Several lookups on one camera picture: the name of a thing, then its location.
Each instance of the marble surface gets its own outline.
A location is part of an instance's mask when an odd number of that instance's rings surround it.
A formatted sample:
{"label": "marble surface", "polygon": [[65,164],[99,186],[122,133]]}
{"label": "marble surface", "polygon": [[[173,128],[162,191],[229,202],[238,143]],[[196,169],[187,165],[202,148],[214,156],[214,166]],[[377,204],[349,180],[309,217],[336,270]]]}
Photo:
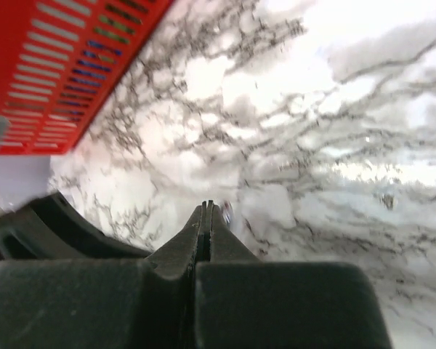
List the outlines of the marble surface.
{"label": "marble surface", "polygon": [[204,199],[266,260],[359,265],[436,348],[436,0],[177,0],[49,187],[157,249]]}

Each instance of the red basket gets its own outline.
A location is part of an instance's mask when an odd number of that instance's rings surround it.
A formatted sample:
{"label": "red basket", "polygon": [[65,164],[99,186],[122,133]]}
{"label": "red basket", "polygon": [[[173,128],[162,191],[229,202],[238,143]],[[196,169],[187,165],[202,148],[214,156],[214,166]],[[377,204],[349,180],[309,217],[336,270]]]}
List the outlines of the red basket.
{"label": "red basket", "polygon": [[0,0],[0,154],[71,149],[171,3]]}

